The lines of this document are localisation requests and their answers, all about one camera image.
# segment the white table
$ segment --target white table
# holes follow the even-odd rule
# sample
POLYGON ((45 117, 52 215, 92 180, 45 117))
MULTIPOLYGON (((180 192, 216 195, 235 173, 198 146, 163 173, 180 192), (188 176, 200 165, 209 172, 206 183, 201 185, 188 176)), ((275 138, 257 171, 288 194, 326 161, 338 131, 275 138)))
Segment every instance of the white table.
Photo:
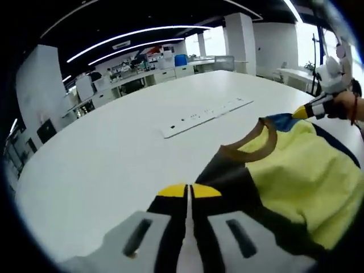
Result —
MULTIPOLYGON (((25 165, 16 192, 29 229, 56 261, 88 255, 104 234, 157 192, 193 183, 221 144, 245 136, 258 117, 292 112, 311 96, 240 73, 214 71, 154 85, 73 122, 25 165), (253 103, 169 139, 159 127, 231 96, 253 103)), ((348 121, 314 121, 364 166, 364 144, 348 121)))
POLYGON ((284 83, 304 92, 311 92, 313 76, 306 71, 291 68, 278 68, 277 71, 286 76, 284 83))

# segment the blue fabric trim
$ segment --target blue fabric trim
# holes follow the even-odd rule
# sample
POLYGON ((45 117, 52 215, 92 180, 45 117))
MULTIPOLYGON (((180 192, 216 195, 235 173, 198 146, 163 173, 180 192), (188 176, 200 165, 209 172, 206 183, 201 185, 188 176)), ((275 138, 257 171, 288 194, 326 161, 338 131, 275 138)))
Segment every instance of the blue fabric trim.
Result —
POLYGON ((292 118, 292 114, 290 113, 269 115, 267 118, 274 121, 276 129, 281 132, 290 131, 300 121, 300 119, 292 118))
MULTIPOLYGON (((277 115, 270 115, 267 118, 274 121, 275 127, 278 131, 281 132, 288 132, 290 129, 294 127, 294 125, 300 121, 300 119, 292 118, 292 114, 290 113, 284 113, 284 114, 277 114, 277 115)), ((339 140, 337 140, 335 137, 330 135, 328 132, 326 132, 321 127, 311 123, 313 127, 316 130, 316 134, 319 137, 323 137, 332 147, 338 149, 339 151, 346 154, 348 157, 352 159, 354 164, 360 168, 360 164, 358 159, 355 157, 355 155, 350 152, 348 148, 346 148, 339 140)))
POLYGON ((348 148, 346 148, 339 140, 337 140, 335 137, 330 135, 328 132, 326 132, 321 127, 318 127, 315 124, 312 124, 313 127, 316 130, 316 134, 320 137, 323 137, 332 147, 338 149, 339 151, 342 151, 344 154, 346 154, 348 157, 352 159, 352 161, 355 163, 358 168, 360 168, 360 164, 358 159, 355 157, 355 155, 350 152, 348 148))

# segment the white wall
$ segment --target white wall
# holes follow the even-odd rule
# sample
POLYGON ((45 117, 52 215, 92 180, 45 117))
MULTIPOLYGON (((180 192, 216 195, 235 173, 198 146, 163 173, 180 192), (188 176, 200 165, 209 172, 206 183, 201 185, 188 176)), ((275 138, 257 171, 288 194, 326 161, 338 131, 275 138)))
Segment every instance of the white wall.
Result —
POLYGON ((254 23, 253 30, 258 75, 271 76, 284 61, 288 68, 298 68, 297 32, 294 24, 254 23))
POLYGON ((42 143, 36 133, 42 121, 51 119, 56 131, 63 128, 62 103, 66 94, 58 61, 58 49, 38 45, 16 74, 16 96, 20 113, 37 149, 42 143))

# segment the socket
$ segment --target socket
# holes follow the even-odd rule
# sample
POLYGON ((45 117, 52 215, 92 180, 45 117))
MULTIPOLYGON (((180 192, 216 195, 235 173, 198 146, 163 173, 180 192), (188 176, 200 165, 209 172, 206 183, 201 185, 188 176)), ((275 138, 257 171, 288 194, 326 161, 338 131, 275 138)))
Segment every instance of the socket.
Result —
POLYGON ((243 107, 247 104, 252 103, 252 100, 243 99, 241 97, 236 97, 230 99, 223 103, 222 105, 214 108, 207 108, 198 113, 192 113, 187 117, 180 118, 174 123, 163 126, 160 131, 164 138, 170 138, 174 135, 185 132, 191 128, 194 128, 200 124, 203 124, 207 121, 210 121, 215 118, 219 118, 222 115, 227 114, 228 112, 234 111, 240 107, 243 107))

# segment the blue container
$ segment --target blue container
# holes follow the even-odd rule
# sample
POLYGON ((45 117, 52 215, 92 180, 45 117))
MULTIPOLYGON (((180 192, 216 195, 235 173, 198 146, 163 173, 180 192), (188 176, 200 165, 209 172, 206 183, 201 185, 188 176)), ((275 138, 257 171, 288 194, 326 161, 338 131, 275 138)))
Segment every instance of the blue container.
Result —
POLYGON ((187 55, 186 54, 178 54, 175 56, 175 66, 180 67, 182 65, 187 64, 187 55))

